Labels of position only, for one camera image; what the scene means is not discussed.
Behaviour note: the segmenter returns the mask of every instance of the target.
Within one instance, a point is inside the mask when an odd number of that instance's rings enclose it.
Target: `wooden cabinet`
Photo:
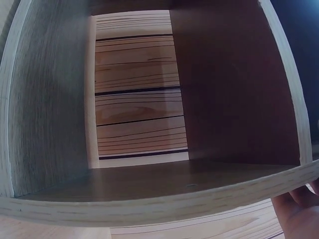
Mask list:
[[[269,0],[91,2],[93,14],[169,10],[151,25],[123,25],[134,35],[124,46],[117,26],[125,16],[112,24],[106,17],[100,25],[112,42],[96,44],[88,3],[24,0],[16,10],[0,66],[0,214],[64,226],[167,223],[256,203],[319,177],[316,113],[307,111],[303,89],[310,83],[299,77]],[[141,21],[147,37],[136,33]],[[158,36],[163,29],[170,32]],[[137,50],[141,44],[158,48]],[[156,102],[137,91],[144,72],[167,75],[147,78]],[[172,103],[157,92],[163,88]],[[127,114],[133,100],[152,111]],[[121,138],[151,127],[165,135]],[[163,140],[169,146],[155,143]],[[127,157],[125,166],[108,168],[98,160],[186,147],[186,160],[134,165]]]

